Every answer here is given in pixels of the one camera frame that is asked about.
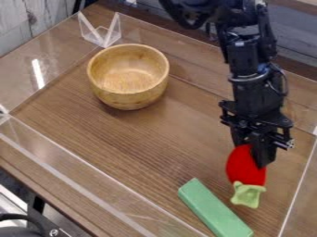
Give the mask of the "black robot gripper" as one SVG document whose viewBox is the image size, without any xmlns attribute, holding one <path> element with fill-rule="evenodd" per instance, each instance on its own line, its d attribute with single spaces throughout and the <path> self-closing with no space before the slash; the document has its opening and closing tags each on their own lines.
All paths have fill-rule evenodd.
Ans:
<svg viewBox="0 0 317 237">
<path fill-rule="evenodd" d="M 252 156 L 258 168 L 276 161 L 277 148 L 293 148 L 293 122 L 282 112 L 289 95 L 285 73 L 264 69 L 252 74 L 233 73 L 233 100 L 219 102 L 222 123 L 230 128 L 235 146 L 250 140 Z"/>
</svg>

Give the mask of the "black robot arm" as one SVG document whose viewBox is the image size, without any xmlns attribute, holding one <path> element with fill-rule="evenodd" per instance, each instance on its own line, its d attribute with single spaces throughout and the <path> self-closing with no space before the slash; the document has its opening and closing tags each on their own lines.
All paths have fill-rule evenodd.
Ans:
<svg viewBox="0 0 317 237">
<path fill-rule="evenodd" d="M 289 95 L 277 55 L 266 0 L 158 0 L 173 20 L 187 30 L 214 29 L 233 99 L 219 102 L 221 120 L 233 143 L 248 144 L 258 168 L 276 161 L 278 149 L 293 148 L 292 120 L 282 113 Z"/>
</svg>

